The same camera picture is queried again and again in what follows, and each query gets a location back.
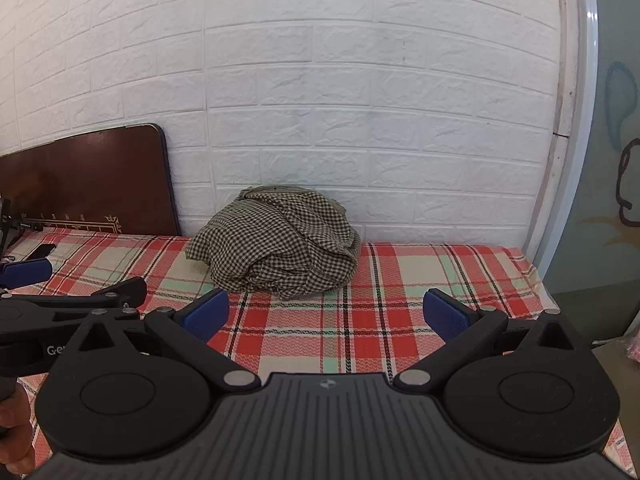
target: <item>ribbed gray panel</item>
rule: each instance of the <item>ribbed gray panel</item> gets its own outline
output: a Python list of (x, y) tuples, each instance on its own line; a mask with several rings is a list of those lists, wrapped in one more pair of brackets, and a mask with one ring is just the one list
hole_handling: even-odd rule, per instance
[[(323, 381), (332, 380), (330, 388)], [(381, 374), (272, 375), (225, 398), (194, 439), (143, 463), (97, 465), (58, 454), (31, 480), (603, 480), (628, 478), (599, 455), (542, 465), (476, 449), (432, 399)]]

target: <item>checkered cloth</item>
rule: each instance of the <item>checkered cloth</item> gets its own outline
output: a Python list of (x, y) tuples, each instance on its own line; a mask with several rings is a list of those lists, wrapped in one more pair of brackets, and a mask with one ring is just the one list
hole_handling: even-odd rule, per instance
[[(41, 243), (57, 247), (47, 283), (16, 293), (90, 294), (143, 276), (140, 308), (180, 308), (212, 289), (207, 266), (184, 256), (186, 238), (111, 235), (71, 230), (30, 234), (12, 253), (22, 258)], [(442, 345), (422, 317), (422, 296), (436, 286), (463, 303), (490, 304), (518, 318), (553, 306), (536, 269), (516, 249), (484, 246), (363, 244), (350, 283), (331, 293), (281, 301), (264, 292), (231, 294), (228, 323), (209, 345), (258, 373), (384, 372), (393, 376)], [(33, 398), (44, 376), (23, 378)], [(49, 447), (34, 421), (38, 463)], [(633, 472), (620, 425), (606, 455)]]
[(268, 290), (283, 300), (347, 283), (356, 270), (360, 236), (344, 208), (297, 186), (245, 189), (186, 248), (210, 265), (229, 292)]

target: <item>blue drawn shape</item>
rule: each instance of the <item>blue drawn shape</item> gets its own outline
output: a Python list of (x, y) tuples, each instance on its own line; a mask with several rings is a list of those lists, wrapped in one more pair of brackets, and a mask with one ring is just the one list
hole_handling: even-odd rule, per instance
[(604, 86), (604, 113), (611, 145), (617, 152), (622, 151), (620, 129), (623, 121), (638, 106), (638, 85), (636, 78), (621, 61), (609, 65)]

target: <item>glass panel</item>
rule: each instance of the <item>glass panel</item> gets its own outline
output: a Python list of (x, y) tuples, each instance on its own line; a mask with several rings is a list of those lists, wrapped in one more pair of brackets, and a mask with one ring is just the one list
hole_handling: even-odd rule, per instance
[(597, 0), (598, 82), (575, 201), (545, 285), (585, 335), (620, 335), (640, 301), (640, 0)]

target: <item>metal pin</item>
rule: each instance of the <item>metal pin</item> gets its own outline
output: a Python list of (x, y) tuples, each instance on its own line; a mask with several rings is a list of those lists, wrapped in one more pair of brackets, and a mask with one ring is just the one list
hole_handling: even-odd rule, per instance
[(431, 381), (431, 375), (424, 370), (410, 368), (400, 374), (400, 380), (409, 386), (423, 386)]
[(249, 370), (232, 370), (225, 374), (223, 380), (229, 386), (248, 386), (255, 381), (255, 375)]

